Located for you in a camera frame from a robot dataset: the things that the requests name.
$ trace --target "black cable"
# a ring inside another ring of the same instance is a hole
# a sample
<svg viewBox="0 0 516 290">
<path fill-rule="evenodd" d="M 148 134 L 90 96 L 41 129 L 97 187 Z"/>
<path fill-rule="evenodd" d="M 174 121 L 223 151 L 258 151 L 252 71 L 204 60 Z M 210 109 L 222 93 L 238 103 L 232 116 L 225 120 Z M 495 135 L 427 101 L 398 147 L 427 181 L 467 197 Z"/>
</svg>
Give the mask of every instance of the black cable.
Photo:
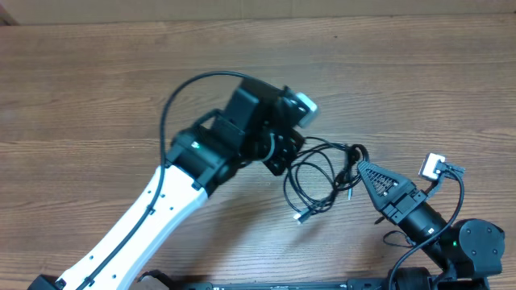
<svg viewBox="0 0 516 290">
<path fill-rule="evenodd" d="M 309 210 L 310 215 L 315 215 L 317 213 L 324 213 L 328 211 L 333 206 L 335 199 L 340 192 L 351 189 L 355 185 L 360 183 L 362 177 L 358 172 L 355 175 L 352 175 L 352 167 L 360 160 L 360 157 L 364 161 L 369 161 L 369 154 L 367 149 L 363 145 L 359 144 L 348 146 L 342 143 L 329 142 L 325 139 L 318 137 L 306 137 L 306 139 L 317 140 L 319 142 L 322 142 L 322 144 L 314 146 L 311 149 L 298 152 L 293 163 L 287 167 L 287 174 L 283 181 L 283 194 L 285 196 L 287 204 L 289 204 L 289 206 L 293 210 L 300 213 L 301 210 L 292 203 L 287 193 L 286 185 L 288 180 L 293 191 L 298 195 L 301 202 Z M 339 150 L 344 152 L 344 154 L 346 155 L 344 167 L 337 174 L 335 174 L 333 163 L 330 161 L 328 156 L 323 152 L 328 149 Z M 318 165 L 307 161 L 310 157 L 316 154 L 321 155 L 327 161 L 330 167 L 331 174 L 325 172 Z M 305 192 L 305 190 L 302 188 L 299 182 L 299 169 L 301 168 L 301 166 L 312 167 L 324 175 L 324 177 L 328 180 L 328 182 L 331 185 L 331 191 L 326 197 L 322 199 L 316 199 L 309 196 Z"/>
<path fill-rule="evenodd" d="M 100 271 L 118 254 L 118 252 L 123 248 L 123 246 L 126 245 L 126 243 L 131 239 L 131 237 L 135 234 L 135 232 L 139 229 L 139 227 L 144 223 L 145 218 L 153 211 L 154 204 L 156 203 L 158 197 L 161 193 L 161 187 L 163 186 L 163 180 L 164 180 L 164 170 L 166 165 L 166 148 L 165 148 L 165 123 L 167 120 L 167 113 L 169 112 L 169 108 L 172 105 L 172 102 L 176 98 L 176 96 L 188 85 L 191 83 L 201 80 L 205 77 L 212 77 L 212 76 L 232 76 L 232 77 L 241 77 L 244 79 L 252 79 L 254 81 L 259 81 L 265 85 L 269 85 L 273 88 L 274 86 L 270 85 L 269 83 L 266 83 L 262 80 L 259 80 L 255 77 L 248 76 L 246 74 L 240 73 L 240 72 L 229 72 L 229 71 L 214 71 L 214 72 L 205 72 L 200 75 L 197 75 L 195 77 L 190 78 L 189 80 L 182 83 L 180 86 L 177 87 L 176 90 L 173 91 L 173 93 L 170 95 L 167 102 L 164 104 L 163 113 L 161 113 L 161 119 L 160 119 L 160 180 L 158 181 L 158 185 L 156 188 L 156 191 L 154 192 L 154 197 L 152 198 L 151 203 L 147 205 L 147 208 L 145 209 L 145 212 L 142 214 L 142 217 L 138 220 L 138 222 L 133 226 L 131 231 L 123 238 L 123 240 L 120 242 L 119 245 L 113 251 L 98 265 L 98 267 L 91 272 L 91 274 L 85 278 L 84 282 L 77 288 L 77 290 L 82 290 L 86 286 L 92 284 L 94 282 L 95 277 L 100 273 Z M 213 110 L 212 114 L 217 114 L 217 110 Z M 205 115 L 207 118 L 213 117 L 210 113 Z M 198 122 L 203 122 L 204 118 L 199 119 Z"/>
<path fill-rule="evenodd" d="M 400 234 L 400 235 L 402 235 L 403 238 L 405 238 L 406 242 L 409 244 L 409 246 L 401 245 L 401 244 L 396 244 L 394 242 L 387 242 L 387 238 L 389 236 L 393 235 L 393 234 Z M 405 248 L 409 248 L 409 249 L 412 249 L 414 247 L 414 242 L 409 238 L 408 235 L 406 235 L 405 233 L 403 233 L 400 230 L 391 230 L 387 234 L 384 234 L 383 242 L 384 242 L 385 245 L 392 246 L 392 247 L 405 247 Z"/>
<path fill-rule="evenodd" d="M 434 235 L 433 237 L 427 239 L 425 242 L 422 242 L 420 243 L 419 245 L 415 246 L 412 248 L 412 250 L 406 252 L 395 264 L 394 264 L 394 267 L 393 267 L 393 270 L 390 272 L 390 275 L 389 275 L 389 285 L 387 286 L 388 287 L 388 290 L 392 290 L 393 289 L 393 282 L 394 282 L 394 276 L 396 275 L 396 271 L 398 270 L 398 268 L 402 265 L 402 263 L 408 259 L 413 253 L 415 253 L 417 250 L 423 248 L 424 246 L 430 244 L 431 242 L 434 242 L 436 239 L 440 238 L 441 235 L 443 234 L 443 232 L 445 230 L 447 230 L 450 226 L 452 226 L 453 222 L 455 221 L 455 219 L 457 218 L 457 216 L 459 215 L 459 212 L 460 212 L 460 208 L 462 207 L 462 203 L 464 201 L 464 182 L 462 181 L 462 178 L 460 178 L 460 176 L 455 173 L 452 169 L 450 169 L 448 171 L 449 174 L 453 175 L 455 177 L 455 179 L 457 180 L 457 182 L 459 182 L 459 187 L 460 187 L 460 195 L 459 195 L 459 201 L 457 202 L 457 207 L 455 208 L 455 212 L 453 212 L 453 215 L 451 216 L 450 220 L 448 221 L 448 223 L 444 226 L 444 228 L 442 228 L 436 235 Z"/>
</svg>

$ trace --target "wood grain surface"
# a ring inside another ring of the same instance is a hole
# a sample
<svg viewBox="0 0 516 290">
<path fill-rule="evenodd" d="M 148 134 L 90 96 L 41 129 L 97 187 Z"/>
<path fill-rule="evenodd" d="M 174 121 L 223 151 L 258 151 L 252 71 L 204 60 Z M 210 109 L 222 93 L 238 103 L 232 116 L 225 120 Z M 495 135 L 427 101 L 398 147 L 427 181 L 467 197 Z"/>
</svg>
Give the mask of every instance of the wood grain surface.
<svg viewBox="0 0 516 290">
<path fill-rule="evenodd" d="M 216 69 L 309 94 L 304 135 L 362 143 L 372 162 L 412 178 L 429 151 L 466 167 L 459 219 L 506 231 L 516 283 L 516 14 L 0 27 L 0 288 L 26 289 L 85 255 L 141 194 L 158 164 L 159 115 L 186 78 Z M 214 77 L 173 105 L 168 134 L 238 81 Z M 302 172 L 315 196 L 322 176 Z M 253 164 L 218 189 L 145 269 L 216 283 L 385 276 L 403 249 L 363 185 L 303 226 L 282 178 Z M 448 218 L 458 187 L 431 200 Z M 437 272 L 422 253 L 405 266 Z"/>
<path fill-rule="evenodd" d="M 20 25 L 513 13 L 516 0 L 0 0 Z"/>
</svg>

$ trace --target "cable plug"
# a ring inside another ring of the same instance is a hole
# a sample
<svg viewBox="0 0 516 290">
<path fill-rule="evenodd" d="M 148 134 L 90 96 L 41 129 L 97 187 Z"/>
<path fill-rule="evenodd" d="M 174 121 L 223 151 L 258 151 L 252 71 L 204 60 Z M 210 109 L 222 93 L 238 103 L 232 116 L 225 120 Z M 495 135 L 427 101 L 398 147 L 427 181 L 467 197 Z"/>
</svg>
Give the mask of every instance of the cable plug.
<svg viewBox="0 0 516 290">
<path fill-rule="evenodd" d="M 304 210 L 300 211 L 299 213 L 294 214 L 293 219 L 298 221 L 298 225 L 301 225 L 303 222 L 306 222 L 306 220 L 312 215 L 312 209 L 311 208 L 305 208 Z"/>
<path fill-rule="evenodd" d="M 446 157 L 435 153 L 428 153 L 427 157 L 419 169 L 419 176 L 428 181 L 436 181 L 439 179 L 441 169 L 438 169 L 438 164 L 442 164 Z"/>
<path fill-rule="evenodd" d="M 456 176 L 450 174 L 450 171 L 453 171 L 454 173 L 456 173 L 457 176 L 459 176 L 459 178 L 462 178 L 464 176 L 464 172 L 466 171 L 466 169 L 448 162 L 439 161 L 435 165 L 435 171 L 439 172 L 439 174 L 443 173 L 447 178 L 456 180 Z"/>
</svg>

